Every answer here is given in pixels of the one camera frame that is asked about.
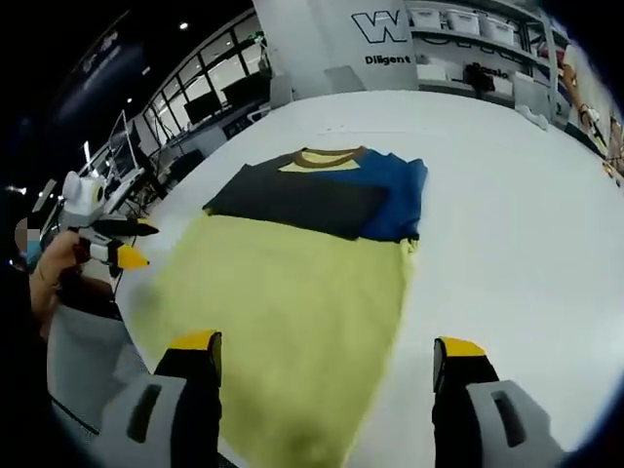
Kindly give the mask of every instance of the monitor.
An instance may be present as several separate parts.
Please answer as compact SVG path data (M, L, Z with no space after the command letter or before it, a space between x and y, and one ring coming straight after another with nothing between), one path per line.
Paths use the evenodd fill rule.
M198 124L206 117L221 110L221 101L215 92L210 91L186 103L184 109L191 124Z
M223 88L228 104L243 107L255 101L269 100L271 79L259 71Z

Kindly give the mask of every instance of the white box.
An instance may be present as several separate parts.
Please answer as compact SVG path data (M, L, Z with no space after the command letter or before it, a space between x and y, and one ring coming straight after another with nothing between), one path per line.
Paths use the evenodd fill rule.
M512 96L514 93L514 84L509 81L509 80L505 80L503 78L498 78L497 76L494 76L494 89L503 94L503 95L509 95Z
M440 12L433 8L410 8L409 14L418 29L442 29Z
M509 46L516 45L515 27L513 24L507 24L499 19L490 17L479 17L479 22L485 37Z
M453 31L465 32L479 36L479 15L462 12L461 10L447 10L448 25Z

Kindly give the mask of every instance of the shelf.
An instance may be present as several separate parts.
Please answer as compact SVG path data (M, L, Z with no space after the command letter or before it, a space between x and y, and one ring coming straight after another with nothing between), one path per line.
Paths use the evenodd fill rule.
M475 36L474 34L467 34L465 32L452 31L450 29L422 29L412 27L410 30L411 35L416 37L439 37L443 39L460 40L464 42L470 42L478 46L489 47L495 49L496 51L509 54L510 56L514 56L523 61L537 65L544 70L550 71L550 63L546 59L536 57L529 52L523 51L518 47L508 46L501 42L492 41L491 39L488 39L486 37Z
M495 14L499 14L502 17L508 18L509 20L515 20L522 23L537 23L542 28L550 26L553 30L553 35L555 36L555 43L560 46L567 46L569 43L569 39L566 37L564 33L557 30L551 24L544 25L544 21L542 17L537 12L531 12L523 7L513 5L509 2L503 0L432 0L433 2L440 1L441 3L449 3L455 5L463 5L466 7L472 7L476 9L482 9L485 12L492 12ZM418 3L418 1L408 0L406 2L409 3Z
M477 95L472 86L466 83L458 83L456 81L445 80L418 80L419 91L430 91L434 93L444 93L448 95L464 96L467 98L476 98ZM505 95L497 91L484 93L484 100L494 104L503 105L505 107L514 108L515 101L511 95Z

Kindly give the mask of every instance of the white table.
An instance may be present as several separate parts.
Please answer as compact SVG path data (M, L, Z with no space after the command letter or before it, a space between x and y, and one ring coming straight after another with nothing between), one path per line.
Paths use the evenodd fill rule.
M154 210L161 232L136 244L153 266L126 273L117 292L130 335L141 286L243 164L359 144L422 158L430 172L398 339L348 466L433 466L432 350L442 334L485 347L574 449L624 370L624 196L580 143L494 104L375 92L272 111Z

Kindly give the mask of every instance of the folded shirt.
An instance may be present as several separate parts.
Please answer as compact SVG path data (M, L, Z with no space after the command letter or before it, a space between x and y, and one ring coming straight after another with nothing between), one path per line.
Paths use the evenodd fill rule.
M427 168L421 159L406 162L364 146L327 151L303 148L256 166L264 170L387 189L379 211L363 226L361 237L375 241L418 239L421 196Z
M215 215L278 222L357 239L386 200L387 188L244 166L204 206Z

